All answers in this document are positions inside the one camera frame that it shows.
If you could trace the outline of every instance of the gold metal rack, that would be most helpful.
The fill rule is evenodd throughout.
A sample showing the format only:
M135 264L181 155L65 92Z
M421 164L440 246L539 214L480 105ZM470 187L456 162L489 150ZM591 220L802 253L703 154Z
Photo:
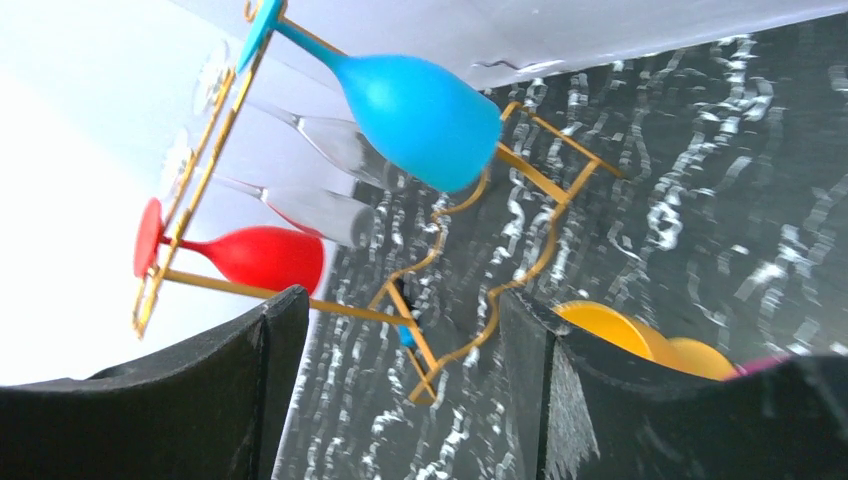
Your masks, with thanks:
M255 9L251 9L251 4L248 0L244 7L245 18L248 21L252 21L253 17L255 16L255 13ZM309 35L310 37L321 42L328 48L340 54L343 54L343 52L341 52L339 49L333 47L332 45L329 45L327 42L321 40L311 32L286 19L284 17L284 14L285 6L280 12L279 20L281 22L287 22L296 29L300 30L302 33ZM223 153L224 147L227 143L227 139L230 135L230 131L232 130L235 120L238 117L239 112L241 111L242 104L244 103L244 99L247 97L247 94L250 90L250 86L256 76L256 72L259 69L259 65L261 64L262 58L265 55L265 51L268 48L271 36L272 35L269 34L263 39L259 51L257 52L256 57L253 59L250 68L245 75L244 83L241 89L238 91L233 106L224 117L220 133L218 134L218 137L212 147L212 153L209 158L209 165L201 176L199 184L191 196L191 200L189 201L188 207L182 211L179 216L179 220L176 221L175 231L171 237L171 242L168 245L167 251L164 253L164 260L161 262L161 264L155 264L154 262L154 265L141 278L138 293L135 300L135 306L133 308L133 326L139 338L143 338L144 336L144 333L150 321L150 317L156 306L159 290L161 289L161 286L165 280L261 299L271 298L272 296L278 293L272 290L236 284L224 280L218 280L214 278L204 277L187 272L180 272L171 269L171 264L173 263L176 251L183 240L183 236L186 230L188 229L188 225L191 222L194 212L197 209L197 206L206 191L206 187L209 183L209 180L211 179L211 176L218 163L218 160L220 159L221 154ZM185 172L183 173L182 180L179 183L179 188L176 194L174 195L174 198L172 199L170 205L165 208L163 224L166 230L170 227L170 225L176 218L179 205L183 201L186 191L188 190L188 186L190 184L188 180L192 178L194 170L197 167L197 164L200 158L202 157L206 147L208 146L209 140L212 137L212 133L215 130L215 127L217 126L221 114L224 110L223 106L226 103L230 91L234 86L235 79L235 70L233 68L229 68L226 74L224 75L224 79L222 82L223 85L220 92L218 93L218 98L215 101L215 106L213 108L211 118L207 123L203 134L201 135L201 139L199 141L198 146L192 150L191 157L188 161ZM350 315L367 320L384 322L395 326L407 327L410 333L413 335L415 343L418 347L418 351L420 352L421 358L423 359L423 362L419 361L418 357L415 355L413 350L407 349L410 361L420 377L418 385L413 389L412 393L409 396L410 400L413 402L434 402L437 398L437 394L435 389L433 388L433 380L436 378L439 372L441 372L442 369L444 369L444 367L448 363L467 355L469 352L472 351L473 348L483 345L492 336L499 322L499 308L497 303L497 297L507 289L525 285L530 279L538 275L542 271L542 269L545 268L545 266L548 264L551 257L553 256L553 253L556 248L557 232L555 225L557 219L566 210L571 199L574 198L574 196L580 191L580 189L583 187L583 185L586 183L586 181L589 179L595 169L597 169L598 167L603 167L618 177L623 176L618 169L609 165L608 163L604 162L603 160L583 148L576 141L574 141L567 135L561 133L559 130L557 130L549 123L541 119L535 113L521 106L521 104L519 104L518 102L512 102L511 104L509 104L502 113L501 118L505 122L509 118L509 116L516 110L524 111L540 127L551 132L552 134L560 138L563 142L569 144L571 147L573 147L582 155L584 155L589 162L586 167L583 168L580 174L578 174L571 187L567 190L563 190L549 178L545 177L541 172L532 167L529 163L524 161L520 156L513 153L503 143L498 144L496 152L497 158L520 171L539 189L541 189L547 195L552 197L556 202L556 207L549 220L550 228L548 230L548 241L547 245L545 246L545 250L539 256L538 260L533 265L533 267L530 268L527 273L525 273L521 278L513 280L512 282L503 285L496 286L489 290L487 298L491 308L491 314L489 316L489 320L485 328L474 339L472 339L469 343L459 348L458 350L446 353L440 357L436 357L430 345L427 343L426 339L419 330L415 319L412 317L411 312L406 307L401 293L395 287L394 282L405 273L418 271L427 267L441 254L442 248L444 246L445 236L444 230L442 229L440 217L458 213L474 204L474 202L476 202L482 196L486 185L488 184L489 176L487 172L483 173L477 185L477 188L465 201L454 207L439 210L433 213L432 219L434 223L438 225L439 233L428 256L420 262L416 263L415 265L392 273L367 308L363 309L348 307L322 300L310 299L310 308L315 310L341 315ZM388 294L388 296L391 298L392 303L400 312L400 316L388 315L377 311L377 306L379 305L380 301L386 296L386 294ZM429 398L422 400L420 397L424 391L429 394Z

